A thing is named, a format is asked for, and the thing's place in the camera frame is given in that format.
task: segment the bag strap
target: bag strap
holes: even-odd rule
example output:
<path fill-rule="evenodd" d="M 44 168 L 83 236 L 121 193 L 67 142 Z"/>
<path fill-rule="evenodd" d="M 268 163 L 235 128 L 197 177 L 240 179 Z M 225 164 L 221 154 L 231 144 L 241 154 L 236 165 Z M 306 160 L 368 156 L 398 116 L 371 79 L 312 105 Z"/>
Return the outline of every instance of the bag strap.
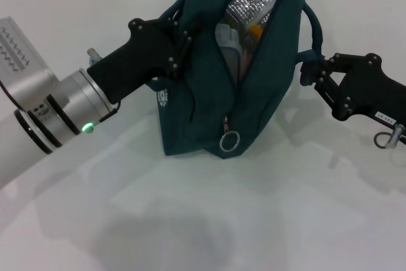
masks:
<path fill-rule="evenodd" d="M 299 52 L 296 57 L 296 63 L 308 63 L 319 61 L 324 58 L 322 55 L 322 44 L 323 44 L 323 32 L 320 22 L 317 19 L 316 14 L 309 7 L 309 5 L 304 2 L 303 11 L 307 15 L 311 25 L 311 38 L 313 43 L 311 44 L 311 50 Z"/>

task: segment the logo on bag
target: logo on bag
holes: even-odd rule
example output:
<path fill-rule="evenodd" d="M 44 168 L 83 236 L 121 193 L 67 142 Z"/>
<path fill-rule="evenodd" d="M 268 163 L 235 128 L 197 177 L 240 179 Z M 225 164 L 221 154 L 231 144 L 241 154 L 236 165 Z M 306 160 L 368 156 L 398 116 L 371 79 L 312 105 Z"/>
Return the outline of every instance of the logo on bag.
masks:
<path fill-rule="evenodd" d="M 161 90 L 157 92 L 157 98 L 159 105 L 165 107 L 167 104 L 167 89 Z"/>

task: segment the fabric bag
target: fabric bag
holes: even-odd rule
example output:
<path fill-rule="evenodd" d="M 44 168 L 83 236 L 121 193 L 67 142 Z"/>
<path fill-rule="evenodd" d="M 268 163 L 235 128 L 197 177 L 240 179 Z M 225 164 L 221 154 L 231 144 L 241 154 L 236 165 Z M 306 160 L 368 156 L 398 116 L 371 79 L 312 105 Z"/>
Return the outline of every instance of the fabric bag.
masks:
<path fill-rule="evenodd" d="M 320 24 L 304 0 L 276 0 L 243 80 L 235 85 L 214 31 L 230 0 L 177 0 L 161 18 L 193 33 L 185 71 L 159 78 L 160 128 L 166 155 L 204 149 L 222 159 L 241 155 L 262 132 L 291 85 L 298 62 L 322 57 Z M 312 50 L 298 54 L 301 12 L 312 26 Z"/>

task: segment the green indicator light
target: green indicator light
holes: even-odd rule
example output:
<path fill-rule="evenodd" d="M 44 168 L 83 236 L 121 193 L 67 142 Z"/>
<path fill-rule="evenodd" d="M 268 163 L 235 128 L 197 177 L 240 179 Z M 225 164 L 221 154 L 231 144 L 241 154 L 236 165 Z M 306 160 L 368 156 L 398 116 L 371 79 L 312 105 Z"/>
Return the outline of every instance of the green indicator light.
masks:
<path fill-rule="evenodd" d="M 95 124 L 94 123 L 87 123 L 82 127 L 83 133 L 92 133 L 94 130 Z"/>

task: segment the teal bag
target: teal bag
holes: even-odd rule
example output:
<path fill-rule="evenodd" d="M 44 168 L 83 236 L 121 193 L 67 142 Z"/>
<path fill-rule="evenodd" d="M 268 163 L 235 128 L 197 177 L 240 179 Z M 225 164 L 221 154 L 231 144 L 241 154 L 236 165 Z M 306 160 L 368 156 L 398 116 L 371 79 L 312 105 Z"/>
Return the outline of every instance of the teal bag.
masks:
<path fill-rule="evenodd" d="M 241 155 L 255 141 L 291 85 L 298 62 L 322 58 L 320 24 L 304 0 L 276 0 L 251 66 L 236 87 L 214 35 L 230 0 L 177 0 L 161 18 L 193 33 L 185 71 L 159 78 L 160 128 L 166 155 L 204 149 L 222 159 Z M 313 29 L 312 50 L 298 54 L 301 12 Z"/>

